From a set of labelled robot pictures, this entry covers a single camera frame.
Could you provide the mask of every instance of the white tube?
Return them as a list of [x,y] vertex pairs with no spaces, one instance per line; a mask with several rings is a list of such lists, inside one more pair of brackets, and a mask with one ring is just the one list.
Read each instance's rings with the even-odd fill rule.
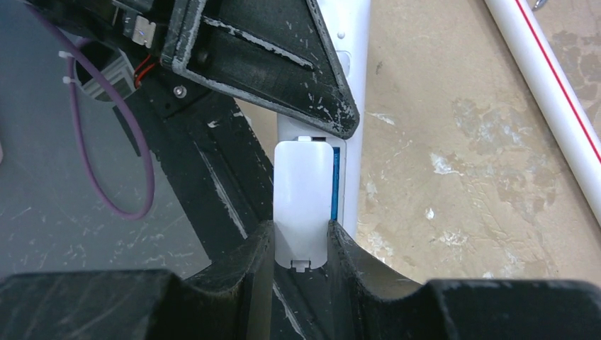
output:
[[524,0],[485,0],[601,224],[601,143]]

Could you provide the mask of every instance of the purple cable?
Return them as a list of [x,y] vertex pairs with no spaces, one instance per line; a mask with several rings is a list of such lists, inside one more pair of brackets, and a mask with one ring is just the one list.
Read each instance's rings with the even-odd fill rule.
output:
[[148,149],[148,145],[146,144],[146,139],[144,138],[144,134],[142,133],[142,129],[138,125],[133,113],[128,107],[123,97],[115,90],[115,88],[111,85],[106,77],[100,73],[100,71],[92,64],[88,58],[79,50],[79,47],[89,43],[89,40],[83,40],[78,43],[79,47],[71,42],[56,26],[51,24],[48,20],[46,20],[41,14],[39,14],[33,7],[27,6],[29,11],[42,23],[46,29],[52,33],[67,49],[68,53],[71,53],[72,57],[67,58],[67,76],[70,79],[74,79],[74,63],[75,60],[80,63],[85,70],[90,73],[92,78],[94,78],[98,84],[104,89],[106,94],[113,100],[113,102],[119,108],[121,115],[125,118],[125,121],[129,125],[135,142],[137,144],[137,148],[140,150],[140,154],[142,155],[142,161],[144,163],[144,171],[146,173],[146,199],[144,201],[144,206],[140,211],[129,213],[119,209],[111,200],[106,196],[98,180],[94,176],[94,172],[92,171],[90,160],[88,159],[88,153],[86,151],[86,146],[84,142],[84,133],[82,132],[82,124],[79,117],[79,104],[77,102],[77,88],[75,83],[71,81],[69,83],[69,92],[71,93],[71,111],[73,115],[73,127],[75,129],[75,139],[77,140],[77,149],[79,150],[79,154],[82,157],[84,162],[84,167],[86,169],[86,174],[92,183],[92,188],[96,191],[96,194],[100,197],[102,202],[108,206],[113,213],[116,215],[126,219],[126,220],[139,220],[144,217],[150,208],[152,207],[152,201],[155,199],[155,171],[152,168],[152,158],[150,157],[150,150]]

